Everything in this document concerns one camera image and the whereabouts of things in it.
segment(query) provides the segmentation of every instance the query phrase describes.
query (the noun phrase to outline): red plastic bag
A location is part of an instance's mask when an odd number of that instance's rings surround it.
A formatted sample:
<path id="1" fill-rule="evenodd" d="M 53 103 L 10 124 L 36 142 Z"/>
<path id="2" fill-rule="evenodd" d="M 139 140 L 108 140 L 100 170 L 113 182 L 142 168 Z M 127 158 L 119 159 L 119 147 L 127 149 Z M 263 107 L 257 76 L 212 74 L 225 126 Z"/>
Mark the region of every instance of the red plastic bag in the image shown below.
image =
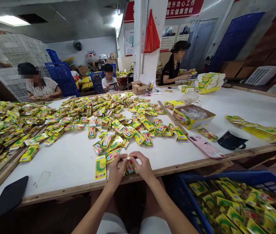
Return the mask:
<path id="1" fill-rule="evenodd" d="M 160 38 L 158 37 L 157 29 L 153 19 L 152 9 L 150 11 L 150 17 L 147 25 L 147 35 L 145 37 L 145 53 L 152 53 L 160 48 Z"/>

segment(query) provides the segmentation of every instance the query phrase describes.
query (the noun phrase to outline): white table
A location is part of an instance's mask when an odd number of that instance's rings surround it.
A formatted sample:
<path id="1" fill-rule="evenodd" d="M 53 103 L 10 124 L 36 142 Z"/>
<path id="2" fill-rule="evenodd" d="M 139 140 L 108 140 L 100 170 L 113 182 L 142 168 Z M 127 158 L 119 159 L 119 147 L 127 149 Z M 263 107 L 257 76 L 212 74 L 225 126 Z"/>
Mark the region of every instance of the white table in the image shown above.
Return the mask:
<path id="1" fill-rule="evenodd" d="M 161 95 L 151 97 L 139 96 L 139 98 L 151 99 L 151 103 L 162 103 L 166 100 L 178 100 L 182 93 L 178 89 L 171 89 L 173 93 L 165 92 L 161 88 Z M 217 92 L 200 95 L 202 107 L 216 114 L 211 123 L 205 126 L 209 131 L 221 137 L 228 129 L 235 126 L 225 119 L 225 115 L 238 115 L 248 121 L 258 123 L 266 121 L 276 127 L 276 98 L 245 92 L 236 89 L 221 88 Z M 58 108 L 64 100 L 54 101 L 49 106 Z M 120 112 L 127 118 L 132 113 L 127 110 Z M 171 123 L 167 115 L 159 115 L 164 124 Z M 188 131 L 189 135 L 199 135 L 195 130 Z M 81 185 L 95 182 L 96 153 L 92 145 L 95 139 L 88 139 L 87 130 L 67 132 L 54 145 L 41 144 L 39 152 L 30 162 L 20 163 L 10 176 L 0 186 L 0 194 L 8 184 L 29 176 L 24 196 L 28 197 L 42 193 L 74 187 L 78 190 Z M 134 139 L 130 140 L 126 153 L 141 151 L 149 157 L 154 170 L 185 164 L 198 160 L 207 160 L 208 157 L 190 141 L 174 141 L 166 137 L 153 137 L 153 147 L 139 146 Z M 228 154 L 232 151 L 222 148 L 218 143 L 212 143 L 221 152 Z M 256 137 L 246 143 L 247 148 L 269 145 Z"/>

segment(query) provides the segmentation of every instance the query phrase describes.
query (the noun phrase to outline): black shirt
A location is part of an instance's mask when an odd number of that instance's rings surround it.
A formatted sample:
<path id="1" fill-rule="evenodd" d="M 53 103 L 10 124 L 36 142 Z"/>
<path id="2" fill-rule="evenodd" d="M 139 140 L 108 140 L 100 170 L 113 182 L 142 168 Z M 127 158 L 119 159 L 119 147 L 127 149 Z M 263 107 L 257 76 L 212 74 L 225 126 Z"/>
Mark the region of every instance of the black shirt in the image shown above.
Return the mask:
<path id="1" fill-rule="evenodd" d="M 178 76 L 179 69 L 180 69 L 180 63 L 177 63 L 177 67 L 175 69 L 174 60 L 169 59 L 168 63 L 166 63 L 166 65 L 164 66 L 164 69 L 162 71 L 161 85 L 173 85 L 175 82 L 164 84 L 163 83 L 163 77 L 165 75 L 168 75 L 169 79 L 176 78 Z"/>

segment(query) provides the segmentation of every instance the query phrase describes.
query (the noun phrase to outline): curtain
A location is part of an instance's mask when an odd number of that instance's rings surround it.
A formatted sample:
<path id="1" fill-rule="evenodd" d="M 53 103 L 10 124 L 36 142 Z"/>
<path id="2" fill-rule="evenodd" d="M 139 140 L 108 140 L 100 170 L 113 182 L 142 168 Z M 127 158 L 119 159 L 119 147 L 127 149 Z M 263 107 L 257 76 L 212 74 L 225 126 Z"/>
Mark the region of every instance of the curtain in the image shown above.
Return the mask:
<path id="1" fill-rule="evenodd" d="M 188 42 L 191 43 L 189 50 L 183 57 L 180 68 L 201 70 L 204 62 L 204 52 L 209 47 L 211 34 L 214 31 L 218 19 L 204 19 L 192 21 Z"/>

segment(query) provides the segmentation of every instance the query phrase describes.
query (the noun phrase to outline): red banner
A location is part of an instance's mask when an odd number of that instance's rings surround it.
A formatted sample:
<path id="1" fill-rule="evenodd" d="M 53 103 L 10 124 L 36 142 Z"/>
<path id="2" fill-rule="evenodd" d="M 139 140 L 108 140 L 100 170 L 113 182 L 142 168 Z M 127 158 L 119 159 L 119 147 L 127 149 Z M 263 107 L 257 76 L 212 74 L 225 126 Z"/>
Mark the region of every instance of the red banner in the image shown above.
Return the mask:
<path id="1" fill-rule="evenodd" d="M 198 16 L 201 12 L 204 0 L 168 0 L 166 19 Z M 124 23 L 134 22 L 134 3 L 129 2 L 125 14 Z"/>

